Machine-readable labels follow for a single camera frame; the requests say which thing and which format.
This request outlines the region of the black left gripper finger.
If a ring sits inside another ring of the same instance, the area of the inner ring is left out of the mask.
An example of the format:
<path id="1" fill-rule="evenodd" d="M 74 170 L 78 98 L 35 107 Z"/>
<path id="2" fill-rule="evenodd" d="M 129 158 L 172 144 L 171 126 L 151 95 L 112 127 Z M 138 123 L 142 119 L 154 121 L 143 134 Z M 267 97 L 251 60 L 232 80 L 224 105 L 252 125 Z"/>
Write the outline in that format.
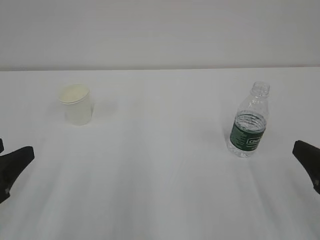
<path id="1" fill-rule="evenodd" d="M 4 151 L 4 145 L 3 145 L 3 140 L 0 139 L 0 152 Z"/>
<path id="2" fill-rule="evenodd" d="M 10 190 L 25 168 L 34 159 L 32 146 L 25 146 L 0 157 L 0 202 L 10 197 Z"/>

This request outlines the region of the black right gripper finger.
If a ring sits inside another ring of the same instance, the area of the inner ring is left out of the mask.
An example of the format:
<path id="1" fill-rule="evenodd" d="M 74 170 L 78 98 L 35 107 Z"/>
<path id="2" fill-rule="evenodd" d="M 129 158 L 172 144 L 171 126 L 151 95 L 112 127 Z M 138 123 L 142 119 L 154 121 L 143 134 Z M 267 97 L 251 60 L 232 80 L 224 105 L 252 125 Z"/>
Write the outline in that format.
<path id="1" fill-rule="evenodd" d="M 301 140 L 294 143 L 292 154 L 310 177 L 314 190 L 320 193 L 320 149 Z"/>

